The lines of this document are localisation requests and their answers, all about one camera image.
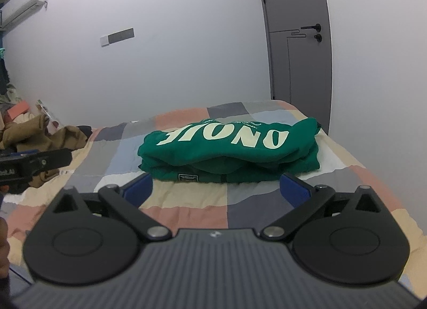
patchwork bedspread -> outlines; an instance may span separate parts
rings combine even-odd
[[[220,122],[260,121],[293,125],[305,116],[282,101],[229,103],[210,108],[175,110],[148,120],[96,130],[83,149],[73,152],[70,166],[39,189],[4,198],[1,216],[9,225],[11,263],[25,266],[22,244],[46,205],[65,184],[80,192],[96,192],[104,185],[123,185],[142,171],[137,149],[146,134],[174,130],[188,123],[214,118]],[[371,185],[405,232],[411,256],[401,283],[417,296],[427,295],[427,238],[400,201],[349,152],[323,131],[316,136],[320,169],[299,177],[311,185],[327,184],[336,191],[353,192],[358,185]],[[155,180],[151,196],[140,207],[173,232],[179,228],[241,228],[260,230],[292,206],[281,196],[279,183],[175,183]]]

air conditioner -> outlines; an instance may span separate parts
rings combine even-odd
[[[0,29],[7,30],[38,10],[45,0],[10,0],[1,9]]]

black device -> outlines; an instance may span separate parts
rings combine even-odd
[[[71,160],[72,155],[69,149],[43,152],[29,150],[2,155],[0,156],[0,186],[9,186],[10,193],[22,193],[28,188],[28,183],[33,176],[65,167],[71,163]]]
[[[421,308],[397,282],[408,241],[371,187],[337,193],[286,178],[309,197],[260,233],[180,229],[175,237],[115,185],[98,193],[65,187],[24,243],[35,283],[12,302],[20,309]]]

light switch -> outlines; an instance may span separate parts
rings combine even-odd
[[[105,35],[104,37],[101,37],[100,41],[101,41],[101,46],[106,46],[106,45],[110,44],[108,42],[108,35]]]

pile of clothes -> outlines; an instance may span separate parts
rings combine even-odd
[[[81,149],[86,145],[86,141],[91,134],[88,126],[66,126],[54,134],[49,134],[47,126],[49,118],[46,115],[34,116],[27,113],[20,116],[22,123],[14,120],[4,126],[0,131],[0,156],[6,156],[14,152],[29,150],[48,151],[67,148],[70,150]],[[59,174],[59,169],[42,172],[28,184],[31,187],[40,187],[46,181]],[[10,193],[21,193],[28,187],[10,188]]]

